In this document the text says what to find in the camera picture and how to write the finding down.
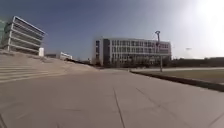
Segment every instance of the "blue sky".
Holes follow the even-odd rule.
[[[44,30],[47,51],[91,57],[94,37],[171,41],[173,57],[224,56],[222,0],[1,0],[0,18],[17,15]]]

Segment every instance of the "curb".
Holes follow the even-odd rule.
[[[149,73],[143,73],[143,72],[133,72],[133,71],[130,71],[130,72],[134,73],[134,74],[138,74],[138,75],[144,75],[144,76],[159,78],[162,80],[168,80],[168,81],[173,81],[173,82],[177,82],[177,83],[192,85],[195,87],[201,87],[201,88],[206,88],[206,89],[210,89],[210,90],[214,90],[214,91],[224,92],[224,85],[217,84],[217,83],[211,83],[211,82],[207,82],[207,81],[200,81],[200,80],[193,80],[193,79],[186,79],[186,78],[178,78],[178,77],[173,77],[173,76],[149,74]]]

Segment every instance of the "concrete plaza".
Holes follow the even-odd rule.
[[[4,128],[223,128],[224,94],[103,70],[1,83]]]

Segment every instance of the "steps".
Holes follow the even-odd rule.
[[[96,69],[82,64],[25,54],[1,54],[0,83],[46,76],[77,74]]]

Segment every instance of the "office building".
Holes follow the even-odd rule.
[[[146,63],[153,65],[171,59],[170,42],[128,38],[97,38],[93,43],[92,63],[105,67],[124,67]]]
[[[4,28],[5,28],[5,21],[0,19],[0,44],[4,34]]]
[[[45,33],[42,30],[14,16],[5,25],[1,48],[38,55],[44,35]]]
[[[61,60],[72,59],[72,55],[69,55],[69,54],[66,54],[63,52],[48,53],[45,56],[50,57],[50,58],[57,58],[57,59],[61,59]]]

